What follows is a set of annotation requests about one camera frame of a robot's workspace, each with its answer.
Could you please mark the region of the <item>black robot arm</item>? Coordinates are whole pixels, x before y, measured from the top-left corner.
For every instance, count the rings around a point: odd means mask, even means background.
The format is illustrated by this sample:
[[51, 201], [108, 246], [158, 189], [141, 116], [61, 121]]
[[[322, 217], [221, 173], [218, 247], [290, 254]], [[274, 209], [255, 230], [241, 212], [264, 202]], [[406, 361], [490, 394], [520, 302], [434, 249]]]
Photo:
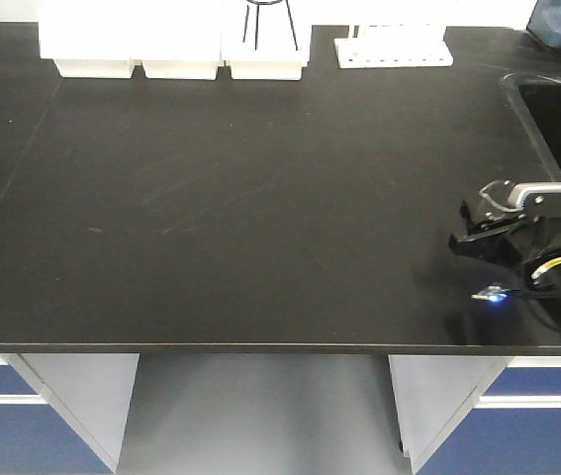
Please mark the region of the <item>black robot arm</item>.
[[507, 269], [512, 282], [492, 283], [472, 299], [499, 305], [520, 299], [532, 316], [561, 337], [561, 193], [543, 191], [500, 204], [485, 197], [459, 208], [465, 234], [450, 250]]

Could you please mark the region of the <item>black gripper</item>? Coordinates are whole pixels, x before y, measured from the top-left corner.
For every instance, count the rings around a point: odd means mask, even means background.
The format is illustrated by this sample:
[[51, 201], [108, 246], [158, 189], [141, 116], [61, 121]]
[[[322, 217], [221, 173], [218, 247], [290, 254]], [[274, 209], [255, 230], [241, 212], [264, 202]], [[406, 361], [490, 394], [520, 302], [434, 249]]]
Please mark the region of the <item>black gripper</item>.
[[493, 208], [483, 198], [463, 199], [466, 235], [451, 234], [449, 249], [510, 269], [519, 277], [561, 277], [561, 216], [504, 213], [492, 227]]

